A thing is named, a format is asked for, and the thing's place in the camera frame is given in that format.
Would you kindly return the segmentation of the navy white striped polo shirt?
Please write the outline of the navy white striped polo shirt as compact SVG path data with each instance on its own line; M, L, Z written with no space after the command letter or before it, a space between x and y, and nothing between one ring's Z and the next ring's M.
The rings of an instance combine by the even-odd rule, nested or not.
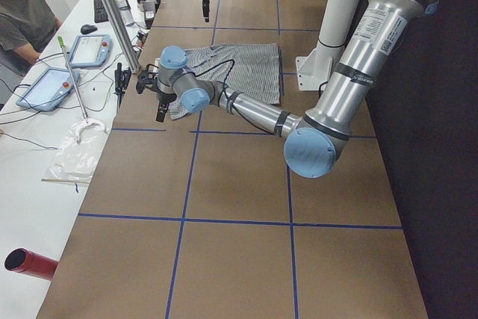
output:
M279 104L279 50L275 43L220 44L184 52L190 71L199 80L225 81L261 102Z

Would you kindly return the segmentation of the reacher grabber stick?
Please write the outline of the reacher grabber stick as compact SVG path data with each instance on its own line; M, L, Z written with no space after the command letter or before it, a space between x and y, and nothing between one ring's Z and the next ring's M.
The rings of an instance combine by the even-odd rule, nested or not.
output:
M62 51L64 60L66 62L66 68L67 68L67 70L69 72L69 75L72 79L72 86L73 86L73 89L75 91L75 95L76 95L76 98L78 100L78 104L79 104L79 107L81 109L81 114L82 114L82 117L83 117L83 120L75 127L75 139L76 139L76 143L79 144L81 142L81 133L86 128L89 128L89 127L92 127L92 126L98 126L99 129L101 131L103 131L104 133L106 133L107 130L106 130L105 124L101 120L98 120L98 119L95 119L95 118L92 118L92 117L88 116L86 108L84 107L84 104L83 104L82 99L81 99L81 94L80 94L80 91L78 89L77 82L75 80L75 74L73 72L71 63L69 61L68 54L66 53L66 47L64 45L63 38L62 38L62 36L57 36L57 39L58 39L59 46L60 46L60 49Z

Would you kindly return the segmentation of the upper blue teach pendant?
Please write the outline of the upper blue teach pendant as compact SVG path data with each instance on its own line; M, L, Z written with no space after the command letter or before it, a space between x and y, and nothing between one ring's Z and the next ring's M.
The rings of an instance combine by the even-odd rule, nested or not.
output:
M73 69L98 69L108 60L112 39L107 34L78 35L69 51Z

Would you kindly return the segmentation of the blue teach pendant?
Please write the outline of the blue teach pendant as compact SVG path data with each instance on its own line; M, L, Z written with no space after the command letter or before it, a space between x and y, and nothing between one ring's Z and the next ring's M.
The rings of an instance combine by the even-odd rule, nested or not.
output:
M35 111L52 111L73 89L67 69L49 67L16 100L16 105Z
M78 35L69 51L73 69L98 69L108 60L112 39L107 34Z

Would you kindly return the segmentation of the clear plastic bag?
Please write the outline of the clear plastic bag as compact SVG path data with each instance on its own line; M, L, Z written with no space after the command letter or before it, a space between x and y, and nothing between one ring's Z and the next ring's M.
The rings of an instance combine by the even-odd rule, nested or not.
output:
M106 137L92 132L83 134L78 143L75 135L67 135L46 168L42 180L88 185L102 154Z

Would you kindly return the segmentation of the black keyboard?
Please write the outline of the black keyboard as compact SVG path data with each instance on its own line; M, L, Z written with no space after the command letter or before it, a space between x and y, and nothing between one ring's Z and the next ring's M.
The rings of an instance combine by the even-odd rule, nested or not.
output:
M93 20L95 23L107 22L109 20L102 0L93 0Z

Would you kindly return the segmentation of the black computer mouse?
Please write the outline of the black computer mouse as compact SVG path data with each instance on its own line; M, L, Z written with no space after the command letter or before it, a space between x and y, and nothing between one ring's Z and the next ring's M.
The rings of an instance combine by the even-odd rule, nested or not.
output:
M87 34L93 33L94 31L97 31L97 30L98 30L98 28L95 25L86 24L86 25L81 26L80 32L83 35L87 35Z

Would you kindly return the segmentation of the brown paper table cover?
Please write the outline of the brown paper table cover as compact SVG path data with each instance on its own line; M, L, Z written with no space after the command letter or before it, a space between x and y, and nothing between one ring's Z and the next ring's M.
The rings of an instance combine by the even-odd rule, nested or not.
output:
M210 107L128 89L40 318L425 318L366 106L327 176Z

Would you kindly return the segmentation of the lower blue teach pendant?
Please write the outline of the lower blue teach pendant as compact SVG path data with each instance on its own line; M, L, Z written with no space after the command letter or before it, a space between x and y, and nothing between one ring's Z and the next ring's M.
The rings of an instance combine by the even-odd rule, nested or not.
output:
M67 69L49 67L16 100L16 105L35 111L52 111L73 89Z

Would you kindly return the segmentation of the seated person grey shirt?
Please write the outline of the seated person grey shirt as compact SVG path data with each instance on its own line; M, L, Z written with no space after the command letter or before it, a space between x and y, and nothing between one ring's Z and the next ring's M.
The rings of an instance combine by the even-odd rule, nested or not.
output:
M61 26L46 0L1 0L1 49L22 75Z

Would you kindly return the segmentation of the red cylinder bottle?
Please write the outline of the red cylinder bottle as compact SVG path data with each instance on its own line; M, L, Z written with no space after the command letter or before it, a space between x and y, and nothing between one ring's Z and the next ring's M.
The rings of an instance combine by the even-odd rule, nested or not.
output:
M58 266L58 261L18 248L9 253L4 260L6 270L51 281Z

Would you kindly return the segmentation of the aluminium frame post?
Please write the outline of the aluminium frame post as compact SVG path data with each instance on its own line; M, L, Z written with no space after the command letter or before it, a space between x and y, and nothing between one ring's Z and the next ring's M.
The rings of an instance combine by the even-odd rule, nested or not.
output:
M109 21L119 42L120 48L126 57L127 63L133 74L138 74L140 63L134 47L130 41L126 26L122 22L120 10L117 7L116 0L102 0L107 11Z

